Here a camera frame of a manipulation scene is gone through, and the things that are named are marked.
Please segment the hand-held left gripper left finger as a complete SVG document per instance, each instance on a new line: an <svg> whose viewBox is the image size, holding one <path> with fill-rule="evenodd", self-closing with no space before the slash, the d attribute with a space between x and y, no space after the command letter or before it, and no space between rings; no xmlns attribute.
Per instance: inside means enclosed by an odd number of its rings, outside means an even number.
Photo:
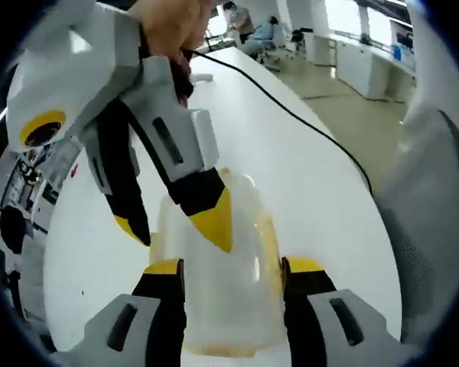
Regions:
<svg viewBox="0 0 459 367"><path fill-rule="evenodd" d="M184 261L157 261L131 294L90 319L71 349L72 366L180 366L187 316Z"/></svg>

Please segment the person's right hand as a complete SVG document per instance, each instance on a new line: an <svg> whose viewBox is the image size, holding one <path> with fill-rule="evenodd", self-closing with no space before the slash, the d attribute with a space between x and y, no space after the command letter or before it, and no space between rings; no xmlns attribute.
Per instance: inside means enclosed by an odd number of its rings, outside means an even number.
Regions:
<svg viewBox="0 0 459 367"><path fill-rule="evenodd" d="M202 42L212 6L207 0L139 0L129 14L142 26L151 54L182 63L182 51Z"/></svg>

